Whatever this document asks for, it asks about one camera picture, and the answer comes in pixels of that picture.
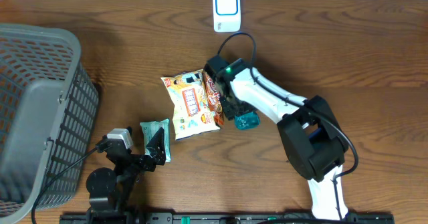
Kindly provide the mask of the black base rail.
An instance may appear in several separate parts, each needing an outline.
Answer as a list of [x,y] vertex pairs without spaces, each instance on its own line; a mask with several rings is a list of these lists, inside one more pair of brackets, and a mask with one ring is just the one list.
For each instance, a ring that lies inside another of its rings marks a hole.
[[265,221],[287,220],[289,223],[308,223],[314,219],[311,213],[283,213],[283,214],[173,214],[173,213],[141,213],[121,216],[95,213],[69,213],[60,216],[60,224],[76,223],[143,223],[143,224],[251,224]]

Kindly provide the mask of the grey plastic basket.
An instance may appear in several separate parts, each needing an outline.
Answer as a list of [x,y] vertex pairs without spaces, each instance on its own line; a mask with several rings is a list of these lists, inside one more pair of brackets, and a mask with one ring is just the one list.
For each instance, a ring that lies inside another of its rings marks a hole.
[[49,209],[76,193],[99,107],[64,29],[1,25],[1,222]]

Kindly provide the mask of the blue Listerine mouthwash bottle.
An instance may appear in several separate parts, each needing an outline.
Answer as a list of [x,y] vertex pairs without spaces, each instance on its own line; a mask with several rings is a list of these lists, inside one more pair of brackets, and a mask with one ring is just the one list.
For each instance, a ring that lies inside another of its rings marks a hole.
[[249,130],[260,125],[260,119],[256,112],[248,112],[241,116],[235,116],[235,126],[239,130]]

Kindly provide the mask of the teal wet wipes pack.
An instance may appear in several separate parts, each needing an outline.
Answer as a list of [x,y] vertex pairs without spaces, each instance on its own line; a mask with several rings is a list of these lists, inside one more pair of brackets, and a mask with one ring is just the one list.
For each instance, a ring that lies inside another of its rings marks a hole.
[[165,154],[166,162],[171,162],[171,151],[170,151],[170,138],[169,138],[169,119],[164,119],[162,121],[152,121],[152,122],[141,122],[140,127],[142,128],[142,133],[144,137],[144,151],[145,154],[150,154],[148,149],[148,143],[159,130],[159,128],[164,129],[164,145],[165,145]]

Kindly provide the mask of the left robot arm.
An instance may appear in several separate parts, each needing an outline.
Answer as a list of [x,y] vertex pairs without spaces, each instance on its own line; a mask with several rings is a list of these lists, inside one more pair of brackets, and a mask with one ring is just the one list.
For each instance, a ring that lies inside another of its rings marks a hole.
[[115,128],[96,145],[106,153],[114,168],[98,168],[87,178],[90,208],[87,223],[145,223],[146,215],[128,205],[130,194],[139,176],[153,172],[166,162],[165,130],[160,128],[147,144],[148,154],[133,154],[130,147],[132,129]]

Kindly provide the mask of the chocolate bar wrapper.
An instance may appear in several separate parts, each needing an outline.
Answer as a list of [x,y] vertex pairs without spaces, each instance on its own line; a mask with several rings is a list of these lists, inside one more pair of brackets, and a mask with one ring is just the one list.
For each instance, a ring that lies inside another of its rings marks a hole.
[[217,91],[214,81],[205,70],[203,70],[203,80],[211,114],[214,118],[216,125],[218,125],[219,127],[223,127],[224,116],[223,108],[220,103],[220,93]]

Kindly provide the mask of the cream snack bag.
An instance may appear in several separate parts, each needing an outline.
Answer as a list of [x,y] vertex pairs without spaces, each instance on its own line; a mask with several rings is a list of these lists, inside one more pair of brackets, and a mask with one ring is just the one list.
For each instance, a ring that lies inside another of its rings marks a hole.
[[174,104],[175,140],[220,130],[209,109],[202,70],[162,77],[161,80]]

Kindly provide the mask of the white barcode scanner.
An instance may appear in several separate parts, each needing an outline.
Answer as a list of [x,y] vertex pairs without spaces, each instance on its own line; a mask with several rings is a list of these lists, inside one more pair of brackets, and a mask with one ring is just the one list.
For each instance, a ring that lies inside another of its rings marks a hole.
[[213,29],[217,33],[239,31],[241,27],[240,0],[213,0]]

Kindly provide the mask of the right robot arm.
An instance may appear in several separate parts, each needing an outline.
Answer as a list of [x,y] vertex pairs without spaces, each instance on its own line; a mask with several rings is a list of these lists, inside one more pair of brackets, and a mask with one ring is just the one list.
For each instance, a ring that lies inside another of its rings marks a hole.
[[292,94],[243,59],[229,64],[216,55],[204,69],[219,91],[225,117],[238,128],[258,126],[258,112],[276,124],[289,163],[308,182],[313,216],[345,218],[340,176],[349,143],[325,99]]

